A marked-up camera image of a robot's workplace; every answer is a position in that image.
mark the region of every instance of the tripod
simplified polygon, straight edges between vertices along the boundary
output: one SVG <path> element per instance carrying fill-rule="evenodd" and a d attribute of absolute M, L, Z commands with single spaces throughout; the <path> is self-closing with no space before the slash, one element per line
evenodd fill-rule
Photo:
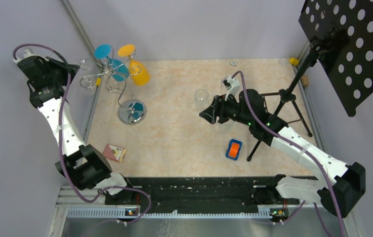
<path fill-rule="evenodd" d="M 296 110 L 296 112 L 297 112 L 297 114 L 299 116 L 298 120 L 291 121 L 291 122 L 301 121 L 303 123 L 304 128 L 307 131 L 307 134 L 308 134 L 309 137 L 312 137 L 313 134 L 311 133 L 310 128 L 308 128 L 308 125 L 305 122 L 304 117 L 301 114 L 301 111 L 300 111 L 300 109 L 297 106 L 296 95 L 293 94 L 293 90 L 297 86 L 298 81 L 300 80 L 300 78 L 304 75 L 305 71 L 309 67 L 313 67 L 314 66 L 314 64 L 316 63 L 318 57 L 319 57 L 318 51 L 314 47 L 311 48 L 309 54 L 307 55 L 307 57 L 305 58 L 305 60 L 301 64 L 301 66 L 299 67 L 299 69 L 298 69 L 298 71 L 296 73 L 296 76 L 294 77 L 293 81 L 291 82 L 291 84 L 287 88 L 287 90 L 281 89 L 278 92 L 261 94 L 261 96 L 264 99 L 265 99 L 265 96 L 272 96 L 272 95 L 279 95 L 281 97 L 279 105 L 278 105 L 277 109 L 274 112 L 275 116 L 277 116 L 279 114 L 279 112 L 281 111 L 281 109 L 284 107 L 285 103 L 291 101 L 291 103 L 294 106 L 294 109 Z M 262 142 L 261 140 L 258 140 L 258 142 L 256 143 L 256 145 L 253 147 L 252 152 L 248 156 L 247 161 L 251 161 L 252 160 L 252 156 L 256 152 L 256 149 L 259 147 L 259 145 L 261 144 L 261 142 Z"/>

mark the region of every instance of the white wall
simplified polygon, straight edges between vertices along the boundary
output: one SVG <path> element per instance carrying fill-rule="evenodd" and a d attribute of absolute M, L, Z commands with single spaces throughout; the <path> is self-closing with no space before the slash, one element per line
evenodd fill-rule
<path fill-rule="evenodd" d="M 297 57 L 304 0 L 70 0 L 95 47 L 138 60 Z"/>
<path fill-rule="evenodd" d="M 350 118 L 320 63 L 309 69 L 306 75 L 310 78 L 307 92 L 328 152 L 349 164 L 357 161 L 366 169 L 366 193 L 356 208 L 368 236 L 373 236 L 373 94 L 357 108 L 356 116 Z"/>
<path fill-rule="evenodd" d="M 46 44 L 69 63 L 88 57 L 58 1 L 0 0 L 0 237 L 45 236 L 64 181 L 48 123 L 30 104 L 27 79 L 12 61 L 14 47 L 27 42 Z M 83 128 L 92 96 L 79 90 L 74 84 L 69 103 Z"/>

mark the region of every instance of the black perforated panel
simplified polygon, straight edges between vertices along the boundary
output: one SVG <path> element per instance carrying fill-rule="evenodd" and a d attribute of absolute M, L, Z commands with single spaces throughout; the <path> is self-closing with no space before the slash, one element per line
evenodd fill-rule
<path fill-rule="evenodd" d="M 373 93 L 373 0 L 306 0 L 299 23 L 309 40 L 323 39 L 332 27 L 349 44 L 320 62 L 350 117 Z"/>

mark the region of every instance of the gray floor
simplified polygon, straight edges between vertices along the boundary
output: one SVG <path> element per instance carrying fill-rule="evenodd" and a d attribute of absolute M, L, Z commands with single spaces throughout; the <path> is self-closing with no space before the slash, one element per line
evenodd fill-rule
<path fill-rule="evenodd" d="M 321 210 L 323 220 L 332 236 L 339 235 L 337 218 Z M 104 219 L 68 218 L 62 237 L 323 237 L 323 231 L 313 208 L 305 208 L 281 225 L 263 225 L 258 219 L 143 219 L 124 227 L 108 222 L 94 229 Z"/>

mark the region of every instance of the table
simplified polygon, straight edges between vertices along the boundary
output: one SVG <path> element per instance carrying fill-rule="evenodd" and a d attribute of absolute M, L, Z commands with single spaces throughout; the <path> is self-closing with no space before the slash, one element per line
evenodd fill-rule
<path fill-rule="evenodd" d="M 221 134 L 217 125 L 198 116 L 194 92 L 206 89 L 212 101 L 214 95 L 225 93 L 225 90 L 221 92 L 221 80 L 237 70 L 243 71 L 247 88 L 259 93 L 287 88 L 295 75 L 291 65 L 281 65 L 278 59 L 235 61 L 237 66 L 231 66 L 229 59 L 142 62 L 151 75 L 150 82 L 135 86 L 128 79 L 127 90 L 145 103 L 147 115 L 133 126 L 120 122 L 117 116 L 119 94 L 107 92 L 102 83 L 88 143 L 100 151 L 107 144 L 125 148 L 123 162 L 110 160 L 110 164 L 114 172 L 128 177 L 311 175 L 287 155 L 264 143 L 252 161 L 247 162 L 246 157 L 257 142 L 247 126 L 234 123 L 231 132 Z M 294 94 L 308 122 L 298 87 Z M 273 113 L 279 96 L 266 99 L 268 110 Z M 291 103 L 284 106 L 279 117 L 285 121 L 298 119 Z M 314 137 L 307 136 L 301 122 L 290 126 L 315 144 Z M 232 138 L 243 142 L 237 161 L 225 157 Z"/>

